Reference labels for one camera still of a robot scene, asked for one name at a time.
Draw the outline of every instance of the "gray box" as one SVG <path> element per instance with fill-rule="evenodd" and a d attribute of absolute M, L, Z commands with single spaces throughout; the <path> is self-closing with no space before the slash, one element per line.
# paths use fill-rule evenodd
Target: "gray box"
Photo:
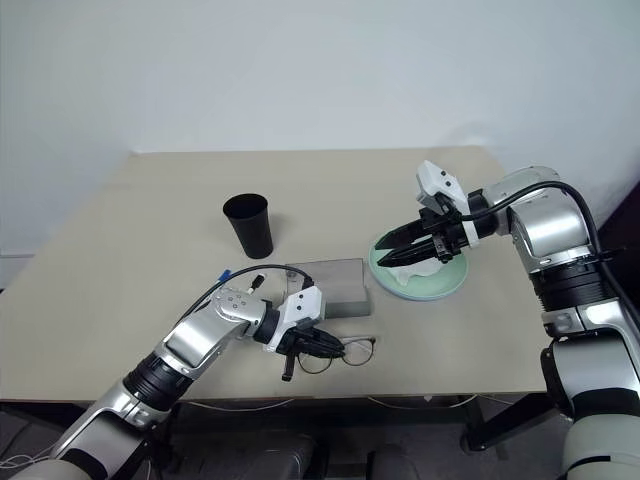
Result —
<path fill-rule="evenodd" d="M 311 275 L 326 301 L 325 318 L 371 315 L 371 302 L 364 286 L 361 258 L 290 263 Z M 287 272 L 287 295 L 302 289 L 302 276 Z"/>

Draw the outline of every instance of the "black table leg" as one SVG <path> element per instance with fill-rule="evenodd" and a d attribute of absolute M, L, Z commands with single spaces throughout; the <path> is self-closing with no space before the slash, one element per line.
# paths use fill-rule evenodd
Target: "black table leg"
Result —
<path fill-rule="evenodd" d="M 555 415 L 546 393 L 530 393 L 486 422 L 471 425 L 462 437 L 463 449 L 480 452 Z"/>

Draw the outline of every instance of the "black cup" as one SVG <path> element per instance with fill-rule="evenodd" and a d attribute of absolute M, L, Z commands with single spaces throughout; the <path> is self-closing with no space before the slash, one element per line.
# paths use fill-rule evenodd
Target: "black cup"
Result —
<path fill-rule="evenodd" d="M 231 197 L 222 207 L 249 258 L 264 258 L 273 252 L 267 205 L 262 195 L 243 193 Z"/>

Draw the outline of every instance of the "eyeglasses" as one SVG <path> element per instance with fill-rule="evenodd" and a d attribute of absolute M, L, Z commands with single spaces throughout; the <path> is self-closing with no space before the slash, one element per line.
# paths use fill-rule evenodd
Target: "eyeglasses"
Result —
<path fill-rule="evenodd" d="M 376 344 L 374 337 L 345 337 L 340 341 L 344 345 L 344 355 L 342 361 L 352 367 L 360 367 L 371 360 L 373 357 L 373 350 Z M 332 358 L 318 358 L 306 353 L 298 354 L 298 365 L 302 371 L 315 375 L 327 370 L 331 363 Z"/>

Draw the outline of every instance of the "black rubber joint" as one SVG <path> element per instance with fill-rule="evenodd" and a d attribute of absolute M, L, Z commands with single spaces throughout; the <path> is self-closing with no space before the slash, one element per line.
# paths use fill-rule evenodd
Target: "black rubber joint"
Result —
<path fill-rule="evenodd" d="M 122 383 L 151 408 L 167 411 L 184 395 L 193 380 L 152 353 L 124 377 Z"/>

